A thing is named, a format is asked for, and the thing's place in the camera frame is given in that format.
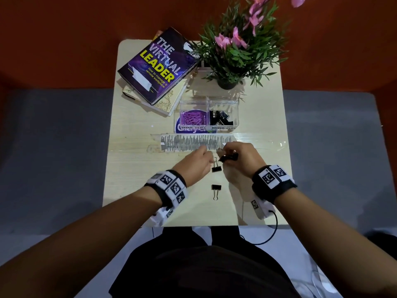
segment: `purple book cover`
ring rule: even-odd
[[[197,64],[192,51],[189,41],[170,27],[118,73],[154,105]]]

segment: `black cable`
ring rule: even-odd
[[[273,231],[273,234],[272,234],[266,241],[264,241],[264,242],[262,242],[262,243],[259,243],[259,244],[250,243],[250,244],[253,244],[253,245],[263,245],[263,244],[266,244],[266,243],[267,243],[269,240],[271,240],[271,239],[273,238],[273,236],[275,235],[275,232],[277,231],[277,227],[278,227],[277,215],[275,215],[275,212],[274,212],[273,210],[269,210],[269,212],[273,213],[274,216],[275,216],[275,229],[274,229],[274,231]]]

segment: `stack of books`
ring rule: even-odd
[[[170,116],[197,63],[191,43],[170,27],[118,70],[128,83],[123,93]]]

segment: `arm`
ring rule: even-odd
[[[224,164],[252,178],[265,161],[250,143],[230,142],[224,150],[239,153]],[[397,261],[296,188],[275,199],[300,242],[345,297],[396,297]]]
[[[212,162],[200,147],[173,170],[191,186]],[[74,297],[160,207],[156,191],[142,187],[66,226],[0,267],[0,297]]]

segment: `light wooden table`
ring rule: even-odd
[[[116,69],[120,69],[149,43],[150,40],[122,41],[118,48]],[[291,174],[280,67],[274,65],[268,71],[277,74],[272,75],[270,81],[262,79],[264,88],[250,86],[249,79],[247,84],[241,86],[239,126],[231,134],[238,141],[251,142],[268,164],[278,164]],[[158,114],[124,97],[122,89],[126,83],[117,72],[115,75],[103,205],[136,191],[154,173],[171,169],[186,154],[146,151],[149,145],[159,144],[152,135],[174,132],[174,116]],[[202,95],[227,93],[219,88],[216,81],[208,83],[201,77],[194,79],[193,87]],[[187,91],[183,99],[194,92]],[[223,185],[218,201],[212,199],[211,184]],[[275,225],[274,216],[264,221],[253,217],[255,213],[251,204],[233,199],[231,191],[233,186],[222,173],[209,173],[189,188],[189,198],[175,210],[166,226],[242,224],[237,214],[248,225]],[[278,211],[276,213],[279,224],[287,224],[283,216]]]

